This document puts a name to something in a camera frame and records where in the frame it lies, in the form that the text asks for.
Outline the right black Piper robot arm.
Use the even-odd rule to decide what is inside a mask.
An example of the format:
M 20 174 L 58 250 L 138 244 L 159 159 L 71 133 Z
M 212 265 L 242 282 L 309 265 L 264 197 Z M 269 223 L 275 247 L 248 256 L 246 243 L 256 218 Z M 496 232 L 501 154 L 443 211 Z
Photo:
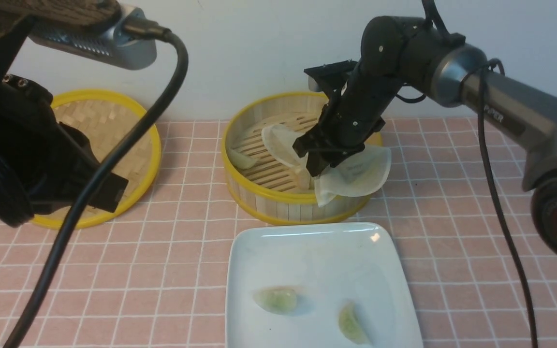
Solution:
M 363 31 L 359 61 L 305 70 L 329 102 L 293 149 L 308 158 L 312 176 L 338 166 L 381 130 L 382 113 L 405 85 L 441 106 L 466 106 L 526 152 L 522 188 L 533 192 L 533 224 L 557 254 L 557 97 L 493 64 L 437 18 L 375 17 Z

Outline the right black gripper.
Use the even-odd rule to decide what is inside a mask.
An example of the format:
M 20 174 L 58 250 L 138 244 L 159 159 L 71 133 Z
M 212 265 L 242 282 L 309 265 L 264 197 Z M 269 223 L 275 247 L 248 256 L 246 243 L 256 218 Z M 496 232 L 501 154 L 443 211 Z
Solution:
M 365 149 L 365 141 L 385 125 L 381 117 L 400 90 L 394 76 L 377 76 L 360 62 L 341 89 L 322 107 L 317 124 L 294 141 L 298 157 L 307 158 L 311 177 Z

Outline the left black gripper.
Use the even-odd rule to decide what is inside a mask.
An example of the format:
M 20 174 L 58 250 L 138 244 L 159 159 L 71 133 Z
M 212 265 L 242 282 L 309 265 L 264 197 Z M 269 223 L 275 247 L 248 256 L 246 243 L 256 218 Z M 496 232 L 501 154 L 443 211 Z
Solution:
M 33 81 L 0 80 L 0 220 L 11 227 L 72 205 L 100 165 L 89 138 L 57 121 L 53 99 Z

